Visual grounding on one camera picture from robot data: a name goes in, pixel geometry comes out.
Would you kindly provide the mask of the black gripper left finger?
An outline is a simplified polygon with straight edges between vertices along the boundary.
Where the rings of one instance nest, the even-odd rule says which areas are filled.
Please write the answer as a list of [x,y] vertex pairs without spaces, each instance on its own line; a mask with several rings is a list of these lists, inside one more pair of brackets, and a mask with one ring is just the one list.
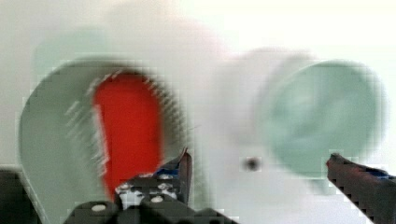
[[182,203],[189,201],[192,159],[184,147],[180,154],[161,165],[154,173],[136,175],[118,185],[114,201],[120,209],[138,206],[150,196],[168,195]]

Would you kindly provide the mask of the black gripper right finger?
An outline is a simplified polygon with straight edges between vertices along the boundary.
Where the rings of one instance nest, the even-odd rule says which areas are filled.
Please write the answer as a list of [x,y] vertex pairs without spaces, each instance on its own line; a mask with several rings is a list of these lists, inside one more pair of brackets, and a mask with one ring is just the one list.
[[357,164],[333,153],[326,161],[328,179],[374,224],[395,224],[396,182],[388,172]]

